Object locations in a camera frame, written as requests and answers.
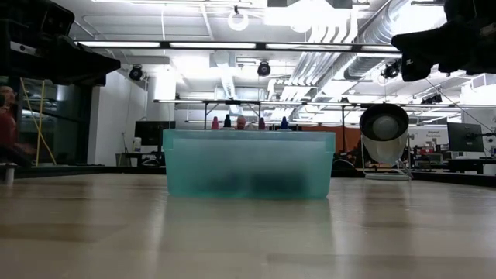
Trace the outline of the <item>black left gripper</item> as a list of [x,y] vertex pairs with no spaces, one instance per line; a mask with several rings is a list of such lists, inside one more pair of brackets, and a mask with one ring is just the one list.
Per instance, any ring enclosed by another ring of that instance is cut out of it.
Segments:
[[[53,65],[49,59],[53,46]],[[75,43],[67,36],[54,41],[35,38],[20,43],[1,36],[1,76],[53,79],[56,84],[95,83],[118,70],[121,62]]]

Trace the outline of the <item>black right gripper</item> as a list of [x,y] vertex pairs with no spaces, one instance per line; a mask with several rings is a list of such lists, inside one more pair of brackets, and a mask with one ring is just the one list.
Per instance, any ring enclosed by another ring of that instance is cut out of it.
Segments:
[[448,22],[439,28],[402,33],[392,37],[391,45],[401,52],[403,81],[418,81],[439,71],[466,71],[467,75],[495,74],[495,17],[459,17],[467,44],[462,62],[457,46],[461,34],[459,22]]

